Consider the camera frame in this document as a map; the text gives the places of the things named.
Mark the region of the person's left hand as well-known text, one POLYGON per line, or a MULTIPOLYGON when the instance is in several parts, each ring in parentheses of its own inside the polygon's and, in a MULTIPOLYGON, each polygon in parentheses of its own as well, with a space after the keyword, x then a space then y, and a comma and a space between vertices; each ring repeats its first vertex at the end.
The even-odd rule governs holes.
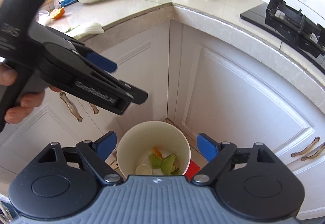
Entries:
POLYGON ((5 115, 10 108, 18 106, 21 99, 27 94, 38 94, 45 89, 51 88, 54 91, 61 91, 53 85, 42 80, 32 70, 18 65, 17 63, 4 60, 3 66, 16 72, 16 79, 12 85, 1 85, 1 131, 7 124, 5 115))

